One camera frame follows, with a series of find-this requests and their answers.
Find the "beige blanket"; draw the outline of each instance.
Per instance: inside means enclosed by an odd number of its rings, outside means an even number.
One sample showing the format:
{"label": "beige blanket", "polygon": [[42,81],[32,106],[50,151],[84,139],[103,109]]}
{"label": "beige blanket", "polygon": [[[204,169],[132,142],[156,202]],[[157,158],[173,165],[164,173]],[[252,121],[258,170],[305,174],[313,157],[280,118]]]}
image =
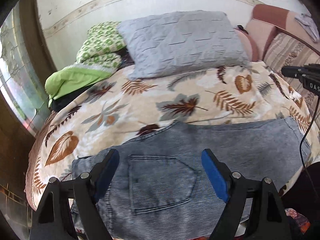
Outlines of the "beige blanket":
{"label": "beige blanket", "polygon": [[[156,131],[175,119],[217,125],[291,115],[304,133],[311,117],[303,98],[263,62],[251,65],[128,81],[134,68],[130,66],[97,83],[53,119],[33,172],[32,204],[38,206],[50,177],[71,179],[74,159]],[[314,124],[307,136],[312,150],[308,164],[319,155],[318,134]]]}

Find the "wire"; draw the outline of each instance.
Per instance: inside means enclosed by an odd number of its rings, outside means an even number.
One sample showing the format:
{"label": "wire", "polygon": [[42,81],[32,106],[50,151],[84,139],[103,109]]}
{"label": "wire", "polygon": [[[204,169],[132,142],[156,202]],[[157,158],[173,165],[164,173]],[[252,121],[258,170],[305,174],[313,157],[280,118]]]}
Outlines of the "wire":
{"label": "wire", "polygon": [[304,134],[304,136],[303,136],[303,138],[302,138],[302,140],[301,140],[301,142],[300,142],[300,146],[299,146],[300,157],[301,157],[303,169],[306,171],[306,174],[307,174],[307,176],[308,176],[308,178],[309,178],[309,180],[310,180],[310,182],[311,182],[313,191],[315,192],[315,195],[316,195],[316,201],[319,199],[319,195],[318,195],[318,192],[317,192],[317,190],[316,190],[316,188],[315,188],[315,185],[314,185],[313,182],[312,182],[312,179],[311,179],[311,177],[310,177],[310,174],[309,174],[309,172],[308,172],[308,170],[306,169],[306,166],[305,166],[305,164],[304,164],[303,157],[302,157],[302,152],[301,152],[301,147],[302,147],[303,141],[305,140],[305,138],[307,137],[308,132],[309,132],[310,129],[311,129],[311,126],[312,126],[313,121],[314,121],[315,118],[316,118],[317,111],[318,111],[318,106],[319,106],[319,102],[320,102],[320,97],[318,96],[318,101],[317,101],[317,104],[316,104],[315,112],[314,112],[313,117],[312,117],[312,119],[311,119],[310,125],[309,125],[306,133]]}

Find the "striped fabric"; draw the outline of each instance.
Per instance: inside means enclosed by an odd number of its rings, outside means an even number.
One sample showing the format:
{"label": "striped fabric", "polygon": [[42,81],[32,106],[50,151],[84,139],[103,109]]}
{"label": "striped fabric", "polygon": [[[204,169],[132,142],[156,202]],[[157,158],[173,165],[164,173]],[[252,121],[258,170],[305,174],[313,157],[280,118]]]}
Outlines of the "striped fabric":
{"label": "striped fabric", "polygon": [[[284,65],[302,66],[310,63],[320,64],[320,56],[295,38],[284,33],[279,33],[273,39],[263,61],[304,97],[310,114],[313,115],[317,97],[304,89],[298,79],[283,77],[281,68]],[[317,113],[316,124],[320,127],[320,111]]]}

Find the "metal screw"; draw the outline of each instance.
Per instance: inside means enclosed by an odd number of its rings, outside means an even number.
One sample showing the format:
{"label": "metal screw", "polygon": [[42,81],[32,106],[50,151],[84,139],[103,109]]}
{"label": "metal screw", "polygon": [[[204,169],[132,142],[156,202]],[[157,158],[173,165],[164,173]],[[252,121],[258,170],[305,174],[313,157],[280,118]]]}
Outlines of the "metal screw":
{"label": "metal screw", "polygon": [[241,174],[239,172],[232,173],[232,177],[239,179],[241,177]]}
{"label": "metal screw", "polygon": [[56,182],[57,181],[57,178],[56,177],[51,177],[50,179],[49,179],[49,182],[50,183],[54,183],[54,182]]}
{"label": "metal screw", "polygon": [[272,182],[272,180],[271,180],[270,178],[268,178],[268,177],[265,177],[265,178],[264,178],[264,181],[265,181],[266,183],[268,183],[268,184],[270,184],[270,183]]}
{"label": "metal screw", "polygon": [[81,173],[81,175],[80,175],[80,178],[81,179],[86,179],[87,177],[89,177],[89,173],[88,172],[83,172],[83,173]]}

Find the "denim pocket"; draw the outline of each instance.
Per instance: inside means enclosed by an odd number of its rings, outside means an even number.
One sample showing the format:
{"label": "denim pocket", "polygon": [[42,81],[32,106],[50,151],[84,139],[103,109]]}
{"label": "denim pocket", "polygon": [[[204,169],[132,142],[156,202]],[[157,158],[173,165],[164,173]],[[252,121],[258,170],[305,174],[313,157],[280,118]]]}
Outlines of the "denim pocket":
{"label": "denim pocket", "polygon": [[196,191],[197,171],[165,156],[129,156],[132,211],[153,212],[190,201]]}

